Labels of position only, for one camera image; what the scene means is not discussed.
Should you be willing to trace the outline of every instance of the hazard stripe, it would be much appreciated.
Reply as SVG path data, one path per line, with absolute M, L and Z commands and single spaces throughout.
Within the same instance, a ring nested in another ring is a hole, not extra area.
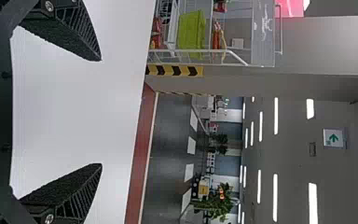
M 164 67 L 163 67 L 163 66 L 157 65 L 157 70 L 158 70 L 158 73 L 157 73 L 158 76 L 164 76 L 165 71 L 164 71 Z
M 151 64 L 151 65 L 148 65 L 147 67 L 149 67 L 150 75 L 155 76 L 158 74 L 158 69 L 155 65 Z
M 180 76 L 180 74 L 182 73 L 182 72 L 180 71 L 179 66 L 173 66 L 173 67 L 172 67 L 172 70 L 173 70 L 173 75 L 174 75 L 174 76 Z
M 160 94 L 172 94 L 172 95 L 192 95 L 192 96 L 209 96 L 208 93 L 192 93 L 192 92 L 180 92 L 180 91 L 158 91 Z
M 172 76 L 173 75 L 173 66 L 164 65 L 165 76 Z
M 187 66 L 179 66 L 180 70 L 182 71 L 181 76 L 188 76 L 190 75 L 190 72 L 188 71 Z
M 194 77 L 198 74 L 197 69 L 195 67 L 188 67 L 189 76 Z
M 145 74 L 158 77 L 203 77 L 203 67 L 148 64 Z

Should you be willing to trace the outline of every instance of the wall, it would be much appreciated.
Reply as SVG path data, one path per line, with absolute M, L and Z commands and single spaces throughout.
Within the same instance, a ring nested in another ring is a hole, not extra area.
M 217 218 L 215 220 L 211 220 L 211 224 L 235 224 L 238 222 L 238 215 L 236 214 L 227 214 L 226 215 L 227 220 L 225 222 L 220 222 L 220 220 Z
M 261 204 L 256 206 L 256 224 L 272 222 L 272 176 L 279 175 L 279 223 L 309 223 L 308 183 L 318 185 L 319 223 L 358 223 L 358 104 L 315 102 L 315 119 L 306 119 L 305 101 L 280 100 L 279 133 L 273 134 L 273 99 L 247 102 L 246 127 L 264 111 L 264 140 L 244 152 L 248 185 L 246 211 L 256 203 L 257 169 L 262 170 Z M 348 131 L 348 149 L 323 147 L 323 128 Z M 317 157 L 308 145 L 316 142 Z
M 216 155 L 214 173 L 216 175 L 240 176 L 241 157 Z
M 229 24 L 232 36 L 236 32 L 250 34 L 246 20 L 230 20 L 227 27 Z M 204 74 L 204 78 L 177 78 L 174 82 L 147 76 L 146 81 L 158 91 L 356 100 L 358 17 L 285 19 L 283 56 L 277 57 L 275 68 L 206 66 Z
M 213 175 L 212 179 L 212 186 L 214 189 L 217 189 L 221 183 L 228 183 L 233 187 L 233 192 L 240 192 L 240 178 L 238 176 Z
M 102 179 L 86 224 L 123 223 L 155 1 L 84 2 L 99 39 L 100 63 L 86 62 L 22 28 L 11 38 L 10 185 L 22 197 L 101 162 Z
M 219 127 L 217 133 L 224 133 L 228 139 L 241 140 L 242 139 L 242 124 L 229 122 L 216 122 Z
M 310 6 L 305 11 L 307 17 L 356 15 L 358 15 L 358 0 L 310 0 Z
M 216 119 L 211 119 L 211 121 L 242 123 L 242 109 L 220 108 L 217 112 Z

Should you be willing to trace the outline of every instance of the rectangular ceiling light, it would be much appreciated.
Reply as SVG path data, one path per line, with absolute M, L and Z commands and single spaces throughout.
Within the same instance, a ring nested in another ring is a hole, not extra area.
M 279 100 L 277 97 L 274 99 L 274 134 L 278 134 L 278 113 L 279 113 Z
M 248 148 L 248 131 L 249 131 L 249 129 L 246 128 L 246 130 L 245 130 L 245 148 Z
M 258 123 L 259 123 L 258 141 L 262 142 L 263 141 L 263 111 L 260 112 L 260 121 Z
M 240 183 L 242 183 L 242 165 L 241 165 L 241 170 L 240 170 Z
M 242 119 L 245 119 L 245 110 L 246 110 L 246 104 L 245 104 L 245 102 L 243 102 L 243 107 L 242 107 Z
M 318 224 L 318 187 L 309 183 L 310 224 Z
M 272 219 L 278 222 L 278 175 L 273 177 Z
M 241 223 L 241 204 L 238 204 L 238 223 Z
M 257 174 L 257 203 L 260 203 L 260 202 L 261 202 L 261 170 L 258 170 L 258 174 Z
M 251 147 L 253 146 L 253 142 L 254 142 L 254 130 L 255 130 L 255 123 L 252 121 L 251 123 Z
M 246 166 L 243 166 L 243 187 L 246 188 Z
M 315 117 L 314 102 L 312 99 L 307 100 L 307 119 Z

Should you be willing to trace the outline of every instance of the sign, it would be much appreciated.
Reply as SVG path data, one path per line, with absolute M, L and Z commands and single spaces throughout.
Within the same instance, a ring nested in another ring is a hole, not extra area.
M 325 147 L 344 147 L 344 134 L 342 130 L 324 129 Z

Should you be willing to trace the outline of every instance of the white wall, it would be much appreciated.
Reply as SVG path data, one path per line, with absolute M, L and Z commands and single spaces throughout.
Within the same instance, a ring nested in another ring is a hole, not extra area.
M 216 119 L 211 119 L 216 122 L 233 122 L 242 123 L 242 110 L 239 109 L 219 109 Z
M 103 175 L 86 223 L 123 223 L 155 1 L 84 2 L 102 62 L 82 60 L 22 28 L 11 39 L 11 185 L 21 197 L 101 162 Z
M 233 187 L 233 192 L 240 192 L 240 178 L 236 176 L 228 175 L 213 175 L 212 186 L 214 189 L 217 189 L 221 183 L 228 183 Z
M 245 125 L 264 111 L 264 140 L 244 152 L 247 165 L 245 208 L 256 204 L 257 169 L 262 170 L 261 204 L 255 224 L 272 223 L 272 177 L 279 175 L 278 222 L 309 223 L 308 184 L 318 185 L 319 223 L 358 223 L 358 104 L 315 102 L 315 119 L 306 119 L 304 101 L 280 100 L 279 133 L 273 134 L 273 98 L 247 104 Z M 348 149 L 323 147 L 323 128 L 346 129 Z M 309 143 L 316 142 L 317 157 L 309 156 Z
M 226 156 L 240 156 L 241 154 L 242 150 L 236 148 L 228 148 L 226 152 Z
M 226 215 L 226 221 L 225 222 L 220 222 L 219 218 L 211 220 L 211 224 L 235 224 L 238 223 L 238 215 L 235 214 L 227 214 Z

